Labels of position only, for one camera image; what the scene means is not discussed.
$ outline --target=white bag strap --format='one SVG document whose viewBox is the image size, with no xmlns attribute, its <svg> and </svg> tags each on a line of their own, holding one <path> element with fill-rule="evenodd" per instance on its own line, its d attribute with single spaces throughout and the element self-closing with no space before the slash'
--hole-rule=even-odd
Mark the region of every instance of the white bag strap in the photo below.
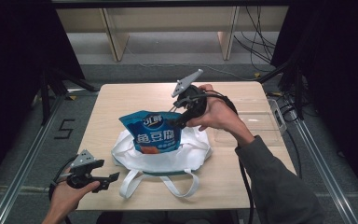
<svg viewBox="0 0 358 224">
<path fill-rule="evenodd" d="M 179 198 L 190 197 L 197 191 L 200 184 L 199 178 L 193 173 L 191 173 L 191 169 L 185 169 L 185 172 L 193 177 L 193 183 L 191 184 L 191 187 L 187 191 L 187 193 L 184 194 L 179 192 L 179 190 L 176 188 L 176 186 L 173 184 L 173 182 L 170 180 L 169 177 L 160 176 L 161 180 L 164 182 L 164 184 L 167 186 L 170 192 Z M 121 197 L 125 199 L 129 199 L 130 196 L 133 194 L 133 192 L 135 192 L 135 190 L 138 188 L 139 184 L 143 179 L 148 177 L 154 177 L 153 175 L 145 175 L 145 174 L 141 174 L 140 176 L 136 177 L 138 173 L 139 173 L 138 170 L 131 170 L 127 174 L 126 178 L 124 178 L 119 192 Z"/>
</svg>

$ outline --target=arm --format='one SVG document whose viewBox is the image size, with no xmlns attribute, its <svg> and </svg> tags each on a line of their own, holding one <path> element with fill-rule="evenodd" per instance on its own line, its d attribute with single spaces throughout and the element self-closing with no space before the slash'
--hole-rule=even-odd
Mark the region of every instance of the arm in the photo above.
<svg viewBox="0 0 358 224">
<path fill-rule="evenodd" d="M 100 186 L 99 181 L 89 183 L 82 189 L 71 188 L 66 181 L 57 185 L 51 198 L 50 208 L 43 224 L 62 223 L 69 213 L 77 208 L 79 201 L 84 195 Z"/>
<path fill-rule="evenodd" d="M 211 91 L 211 85 L 200 86 Z M 204 115 L 190 120 L 200 125 L 224 129 L 239 143 L 236 153 L 252 179 L 252 193 L 262 223 L 322 223 L 324 212 L 316 196 L 275 158 L 262 139 L 254 138 L 242 120 L 217 98 L 208 98 Z"/>
</svg>

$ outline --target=gray sleeve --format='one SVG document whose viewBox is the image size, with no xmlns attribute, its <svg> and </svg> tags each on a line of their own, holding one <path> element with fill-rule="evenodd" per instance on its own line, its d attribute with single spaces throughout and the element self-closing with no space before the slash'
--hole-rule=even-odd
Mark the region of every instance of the gray sleeve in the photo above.
<svg viewBox="0 0 358 224">
<path fill-rule="evenodd" d="M 323 223 L 324 210 L 314 193 L 272 155 L 260 136 L 235 149 L 252 180 L 260 221 L 266 223 Z"/>
</svg>

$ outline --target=transparent plastic container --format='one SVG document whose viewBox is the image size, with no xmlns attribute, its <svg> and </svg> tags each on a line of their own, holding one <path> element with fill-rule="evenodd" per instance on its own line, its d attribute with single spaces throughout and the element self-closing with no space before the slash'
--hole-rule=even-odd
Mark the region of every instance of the transparent plastic container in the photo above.
<svg viewBox="0 0 358 224">
<path fill-rule="evenodd" d="M 241 120 L 253 135 L 260 135 L 268 146 L 282 143 L 282 134 L 286 124 L 275 100 L 232 100 Z M 236 142 L 234 137 L 224 130 L 214 130 L 214 141 Z"/>
</svg>

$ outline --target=wooden table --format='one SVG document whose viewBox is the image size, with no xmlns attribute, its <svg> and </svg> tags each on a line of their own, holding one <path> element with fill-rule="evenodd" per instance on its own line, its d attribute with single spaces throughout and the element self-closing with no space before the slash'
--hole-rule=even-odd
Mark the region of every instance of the wooden table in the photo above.
<svg viewBox="0 0 358 224">
<path fill-rule="evenodd" d="M 270 113 L 265 93 L 258 82 L 211 84 L 216 91 L 227 95 L 234 104 L 237 103 L 236 107 L 240 112 L 250 112 L 248 115 L 256 116 L 260 113 Z M 222 131 L 214 129 L 206 131 L 213 155 L 195 172 L 200 178 L 200 187 L 193 196 L 175 197 L 157 177 L 144 180 L 128 200 L 118 195 L 122 181 L 128 173 L 125 168 L 113 163 L 111 155 L 111 149 L 119 133 L 125 130 L 118 118 L 139 110 L 168 111 L 175 101 L 171 97 L 175 85 L 176 83 L 107 84 L 101 88 L 79 151 L 86 148 L 96 159 L 105 160 L 102 168 L 93 170 L 93 175 L 108 176 L 115 172 L 121 174 L 118 181 L 110 185 L 109 190 L 87 194 L 77 209 L 181 210 L 237 209 L 250 206 L 238 157 L 234 152 L 236 142 L 220 139 L 215 141 L 216 134 Z M 281 159 L 289 170 L 295 172 L 279 130 L 272 126 L 262 129 L 269 131 L 254 134 L 261 134 L 272 153 Z M 179 189 L 186 189 L 191 184 L 191 179 L 187 175 L 175 176 L 172 179 Z"/>
</svg>

